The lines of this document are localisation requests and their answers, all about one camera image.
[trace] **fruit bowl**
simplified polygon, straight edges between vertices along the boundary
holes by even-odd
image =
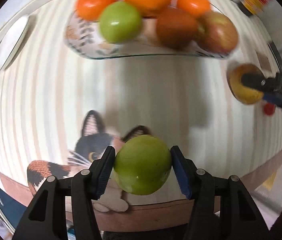
[[[172,0],[175,7],[177,0]],[[222,13],[212,5],[212,10]],[[79,53],[80,56],[90,59],[107,59],[118,57],[133,57],[146,55],[187,55],[197,57],[225,58],[228,54],[215,54],[201,49],[192,41],[182,50],[173,50],[163,47],[156,37],[156,19],[143,18],[143,29],[134,40],[123,44],[108,43],[100,34],[99,23],[89,22],[73,12],[65,30],[65,43]]]

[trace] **red apple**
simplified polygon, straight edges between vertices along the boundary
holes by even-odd
[[[229,54],[238,43],[238,33],[224,14],[209,11],[199,18],[196,42],[200,48],[218,54]]]

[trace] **screw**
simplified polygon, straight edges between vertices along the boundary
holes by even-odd
[[[238,182],[240,179],[237,175],[232,175],[231,180],[234,181],[234,182]]]
[[[81,173],[81,175],[85,176],[85,175],[88,175],[90,173],[90,171],[88,169],[84,169],[80,173]]]
[[[48,181],[48,182],[53,182],[55,179],[56,179],[55,176],[49,176],[49,177],[47,178],[47,181]]]
[[[204,175],[205,174],[205,170],[204,169],[197,169],[197,174],[198,175]]]

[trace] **cat ear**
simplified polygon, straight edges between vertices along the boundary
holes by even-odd
[[[105,132],[105,125],[100,114],[94,110],[89,111],[83,122],[81,136],[89,136],[103,132]]]
[[[137,137],[139,135],[149,134],[151,135],[150,129],[143,125],[138,125],[137,127],[133,128],[126,136],[122,137],[121,140],[123,142],[127,142],[130,139]]]

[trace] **red object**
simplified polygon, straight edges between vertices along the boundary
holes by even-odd
[[[275,105],[266,103],[263,108],[263,112],[268,116],[272,116],[275,113]]]

